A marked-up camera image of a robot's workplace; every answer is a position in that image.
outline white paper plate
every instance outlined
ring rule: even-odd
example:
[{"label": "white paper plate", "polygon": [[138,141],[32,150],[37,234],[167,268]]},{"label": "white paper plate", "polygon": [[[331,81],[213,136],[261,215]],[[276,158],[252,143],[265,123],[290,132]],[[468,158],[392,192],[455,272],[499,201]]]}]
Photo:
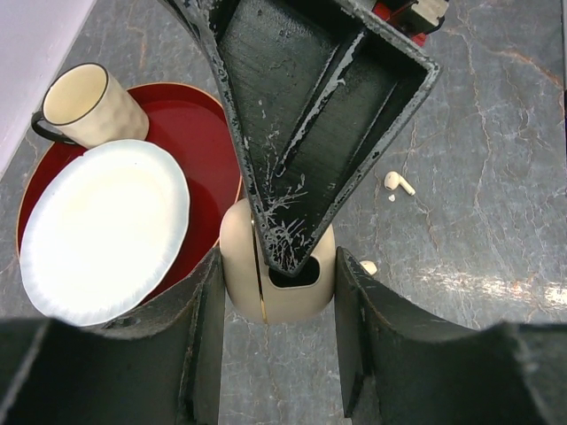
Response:
[{"label": "white paper plate", "polygon": [[76,326],[135,307],[163,279],[189,226],[174,158],[152,143],[105,143],[43,192],[24,231],[24,288],[43,314]]}]

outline paper plate rim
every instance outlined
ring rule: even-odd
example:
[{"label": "paper plate rim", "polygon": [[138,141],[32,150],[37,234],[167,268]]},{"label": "paper plate rim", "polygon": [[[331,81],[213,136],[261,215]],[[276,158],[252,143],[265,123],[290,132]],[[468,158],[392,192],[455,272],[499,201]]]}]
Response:
[{"label": "paper plate rim", "polygon": [[[156,158],[160,163],[164,164],[165,168],[171,173],[174,182],[178,182],[175,188],[176,201],[179,205],[176,208],[175,220],[175,231],[173,232],[172,241],[168,245],[167,255],[162,257],[159,262],[159,267],[156,267],[156,273],[153,280],[148,280],[145,285],[132,294],[129,299],[121,300],[116,305],[111,305],[106,309],[99,309],[98,311],[86,312],[82,314],[70,313],[69,311],[64,311],[59,308],[53,308],[53,304],[48,297],[44,295],[44,291],[39,290],[41,283],[36,279],[35,274],[32,272],[33,265],[28,264],[29,261],[27,257],[30,255],[26,246],[29,244],[27,239],[32,237],[34,232],[35,224],[37,223],[38,216],[41,215],[45,206],[49,204],[51,193],[53,190],[58,189],[58,187],[68,179],[69,175],[72,175],[80,168],[81,164],[85,161],[95,158],[100,155],[104,155],[106,151],[115,150],[118,148],[127,148],[135,150],[146,150],[152,151],[152,156]],[[177,164],[174,157],[164,149],[160,148],[154,143],[140,141],[136,139],[124,139],[114,142],[104,143],[96,148],[85,151],[80,157],[74,159],[70,162],[45,188],[33,211],[29,216],[26,228],[22,236],[22,243],[20,247],[19,254],[19,265],[22,276],[22,284],[24,290],[27,293],[32,305],[43,315],[48,317],[53,317],[65,321],[69,324],[85,327],[93,326],[101,323],[105,323],[116,317],[128,312],[132,308],[136,307],[144,298],[146,298],[163,280],[167,274],[169,268],[174,263],[181,247],[187,230],[189,228],[190,221],[190,191],[183,174],[183,170]]]}]

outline round red tray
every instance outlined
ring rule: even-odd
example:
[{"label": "round red tray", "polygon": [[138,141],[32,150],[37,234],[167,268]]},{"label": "round red tray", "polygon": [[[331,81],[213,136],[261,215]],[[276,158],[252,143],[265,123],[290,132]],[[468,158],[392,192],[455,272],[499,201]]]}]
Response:
[{"label": "round red tray", "polygon": [[[176,83],[137,86],[128,91],[150,117],[146,141],[177,161],[190,191],[189,230],[181,250],[151,299],[187,276],[217,243],[224,213],[240,195],[240,172],[221,104],[199,89]],[[18,253],[24,229],[45,188],[85,149],[54,143],[32,176],[19,210]]]}]

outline white wall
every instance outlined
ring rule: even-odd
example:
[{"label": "white wall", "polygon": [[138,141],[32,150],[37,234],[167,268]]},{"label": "white wall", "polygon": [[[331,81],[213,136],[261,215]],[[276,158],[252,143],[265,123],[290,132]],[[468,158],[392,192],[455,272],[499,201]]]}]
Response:
[{"label": "white wall", "polygon": [[0,0],[0,177],[96,0]]}]

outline marble surface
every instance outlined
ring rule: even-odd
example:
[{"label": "marble surface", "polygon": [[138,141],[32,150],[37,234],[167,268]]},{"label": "marble surface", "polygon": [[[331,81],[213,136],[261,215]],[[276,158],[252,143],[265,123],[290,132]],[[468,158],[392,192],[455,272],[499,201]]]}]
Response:
[{"label": "marble surface", "polygon": [[[445,71],[335,220],[378,279],[451,321],[567,320],[563,56],[558,0],[454,0],[425,49]],[[204,58],[155,0],[98,0],[63,69],[97,61],[126,87],[216,92]],[[15,254],[19,202],[48,142],[28,132],[0,181],[0,316],[34,316]],[[416,188],[382,186],[390,170]],[[347,424],[332,305],[251,324],[227,303],[220,424]]]}]

